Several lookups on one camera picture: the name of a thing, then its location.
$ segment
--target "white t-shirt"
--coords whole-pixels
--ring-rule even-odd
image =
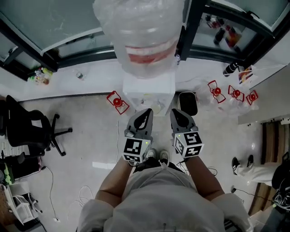
[[[225,232],[226,219],[242,231],[253,231],[238,196],[224,194],[210,202],[197,193],[191,177],[163,164],[132,174],[122,203],[115,208],[90,200],[82,209],[77,231]]]

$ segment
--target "white floor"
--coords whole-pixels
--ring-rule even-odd
[[[43,214],[39,217],[48,232],[73,232],[77,228],[81,207],[78,202],[80,189],[87,185],[95,195],[103,179],[109,173],[107,169],[94,168],[92,163],[115,163],[117,121],[119,121],[118,158],[121,155],[121,145],[124,141],[124,129],[129,115],[120,116],[106,101],[105,96],[87,96],[57,98],[48,100],[28,101],[24,107],[27,110],[40,110],[49,120],[57,112],[60,119],[56,128],[73,127],[73,133],[59,138],[67,155],[61,157],[52,148],[43,157],[43,165],[53,172],[52,203],[60,222],[53,220],[54,212],[49,199],[52,175],[45,169],[26,179],[31,193],[39,200]],[[200,157],[209,167],[217,171],[217,179],[225,192],[230,192],[234,185],[248,193],[255,193],[256,184],[234,176],[231,168],[232,158],[247,161],[253,154],[259,162],[261,156],[262,128],[259,124],[237,125],[237,119],[225,118],[214,112],[200,110],[194,117],[205,143]],[[152,136],[153,147],[157,150],[167,149],[173,152],[171,146],[171,127],[169,115],[155,117]],[[172,162],[177,163],[181,158],[172,154]],[[253,197],[236,191],[244,200],[245,208],[250,208]],[[82,190],[81,197],[91,198],[90,191]]]

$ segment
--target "black office chair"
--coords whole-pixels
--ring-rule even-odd
[[[66,153],[61,152],[55,137],[72,132],[69,128],[66,131],[54,132],[56,119],[58,114],[54,115],[53,123],[50,125],[49,120],[42,112],[38,110],[25,110],[13,97],[7,96],[7,108],[9,110],[9,120],[7,123],[8,141],[12,147],[28,145],[30,155],[21,154],[19,162],[23,162],[26,158],[43,156],[44,150],[49,151],[50,145],[55,147],[61,156]],[[32,125],[32,121],[40,120],[41,127]]]

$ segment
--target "black and white marker cube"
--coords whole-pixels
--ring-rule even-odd
[[[127,138],[123,158],[127,161],[142,163],[150,149],[150,140],[141,140],[135,138]]]
[[[197,131],[175,134],[174,147],[183,158],[199,155],[203,146]]]

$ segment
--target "shoe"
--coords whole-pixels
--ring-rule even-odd
[[[160,158],[159,158],[160,160],[163,160],[163,159],[168,160],[168,157],[169,157],[169,152],[167,150],[162,150],[160,152]]]
[[[234,158],[232,159],[232,170],[233,170],[233,172],[234,172],[234,175],[237,175],[237,174],[235,173],[235,171],[236,171],[236,169],[237,169],[237,167],[238,167],[239,165],[240,165],[239,161],[237,160],[236,157],[234,157]]]
[[[154,159],[157,159],[157,151],[154,149],[154,148],[151,148],[146,157],[145,157],[145,160],[147,160],[149,157],[153,157]]]
[[[254,156],[250,155],[248,158],[248,164],[246,165],[246,167],[248,168],[253,163],[254,163]]]

